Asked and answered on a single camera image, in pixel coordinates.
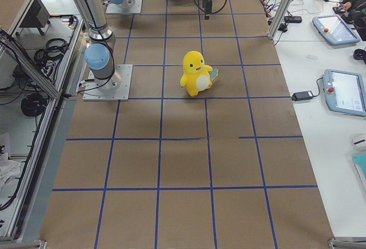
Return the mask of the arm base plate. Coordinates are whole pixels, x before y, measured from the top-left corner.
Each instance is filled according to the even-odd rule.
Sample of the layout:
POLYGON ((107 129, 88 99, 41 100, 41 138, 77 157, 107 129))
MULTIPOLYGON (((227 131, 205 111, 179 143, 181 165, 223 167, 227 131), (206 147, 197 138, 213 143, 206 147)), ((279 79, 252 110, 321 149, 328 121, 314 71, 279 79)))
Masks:
POLYGON ((83 91, 84 101, 127 101, 129 99, 130 83, 132 79, 133 65, 115 65, 115 72, 108 83, 94 80, 92 71, 89 71, 89 79, 83 91))
POLYGON ((108 0, 106 13, 109 15, 140 14, 142 0, 108 0))

